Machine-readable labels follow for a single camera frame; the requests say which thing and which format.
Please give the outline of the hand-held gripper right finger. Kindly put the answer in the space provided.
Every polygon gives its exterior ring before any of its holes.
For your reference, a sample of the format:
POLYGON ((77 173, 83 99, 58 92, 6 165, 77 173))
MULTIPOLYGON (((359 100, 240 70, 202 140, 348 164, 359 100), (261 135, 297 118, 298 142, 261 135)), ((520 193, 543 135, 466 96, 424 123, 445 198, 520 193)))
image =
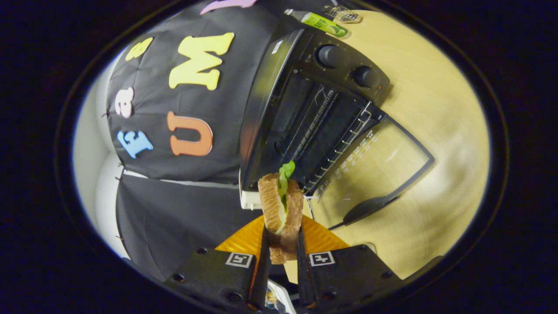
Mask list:
POLYGON ((301 304, 310 311, 358 311, 389 300, 403 285, 368 245, 350 246, 307 216, 297 254, 301 304))

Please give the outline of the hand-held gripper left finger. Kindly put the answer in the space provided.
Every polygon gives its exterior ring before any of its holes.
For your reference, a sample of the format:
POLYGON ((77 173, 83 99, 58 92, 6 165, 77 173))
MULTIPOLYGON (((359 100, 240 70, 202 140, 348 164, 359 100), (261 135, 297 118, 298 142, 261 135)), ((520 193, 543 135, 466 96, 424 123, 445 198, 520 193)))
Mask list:
POLYGON ((216 248, 199 248, 164 285, 207 311, 262 311, 270 266, 263 216, 239 229, 216 248))

